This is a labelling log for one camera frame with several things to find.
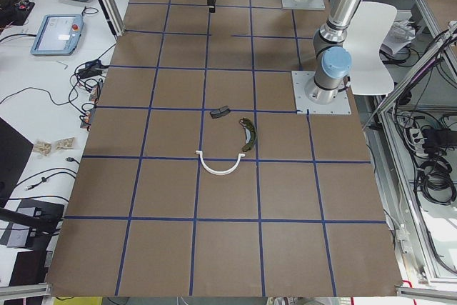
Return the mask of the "dark grey brake pad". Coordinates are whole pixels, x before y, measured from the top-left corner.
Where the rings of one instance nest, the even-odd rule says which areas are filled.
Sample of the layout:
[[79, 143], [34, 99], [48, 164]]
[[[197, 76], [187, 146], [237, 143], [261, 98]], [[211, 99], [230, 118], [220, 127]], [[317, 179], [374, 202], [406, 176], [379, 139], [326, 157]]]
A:
[[222, 106], [218, 109], [211, 110], [209, 113], [212, 119], [219, 119], [223, 116], [228, 115], [230, 112], [231, 110], [228, 106]]

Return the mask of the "olive green brake shoe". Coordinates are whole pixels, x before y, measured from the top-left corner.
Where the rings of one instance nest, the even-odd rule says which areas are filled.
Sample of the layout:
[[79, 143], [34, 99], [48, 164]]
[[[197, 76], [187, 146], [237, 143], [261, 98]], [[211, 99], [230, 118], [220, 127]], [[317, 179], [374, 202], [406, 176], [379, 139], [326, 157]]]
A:
[[241, 118], [239, 120], [239, 123], [242, 126], [242, 128], [244, 129], [245, 136], [246, 136], [245, 144], [242, 146], [241, 150], [243, 153], [246, 153], [246, 152], [252, 150], [252, 148], [255, 146], [255, 144], [257, 142], [257, 138], [258, 138], [257, 130], [256, 130], [256, 127], [254, 126], [253, 122], [246, 117]]

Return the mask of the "near blue teach pendant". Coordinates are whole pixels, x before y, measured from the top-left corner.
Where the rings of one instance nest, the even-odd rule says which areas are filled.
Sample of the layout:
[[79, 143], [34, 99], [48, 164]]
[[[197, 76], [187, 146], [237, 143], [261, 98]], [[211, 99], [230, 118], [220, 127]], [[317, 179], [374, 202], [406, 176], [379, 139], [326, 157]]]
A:
[[41, 23], [31, 48], [34, 56], [68, 56], [76, 49], [84, 27], [81, 14], [50, 14]]

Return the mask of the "white plastic chair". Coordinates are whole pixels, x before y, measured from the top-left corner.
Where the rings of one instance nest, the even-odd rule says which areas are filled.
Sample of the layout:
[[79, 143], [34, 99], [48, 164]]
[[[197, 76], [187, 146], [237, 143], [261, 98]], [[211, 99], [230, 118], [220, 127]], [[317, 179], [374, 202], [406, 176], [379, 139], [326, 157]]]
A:
[[393, 91], [393, 79], [379, 50], [396, 15], [394, 6], [378, 2], [363, 1], [356, 10], [343, 43], [352, 58], [349, 76], [353, 94], [375, 96]]

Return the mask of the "white curved plastic bracket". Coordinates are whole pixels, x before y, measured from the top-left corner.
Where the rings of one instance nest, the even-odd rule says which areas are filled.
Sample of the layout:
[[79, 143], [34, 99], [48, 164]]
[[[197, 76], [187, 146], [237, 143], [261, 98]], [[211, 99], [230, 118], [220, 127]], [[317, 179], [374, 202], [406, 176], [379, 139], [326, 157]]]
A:
[[231, 161], [209, 161], [202, 150], [196, 150], [195, 155], [204, 172], [212, 176], [228, 176], [235, 173], [241, 168], [241, 165], [247, 163], [245, 153], [238, 153], [236, 158]]

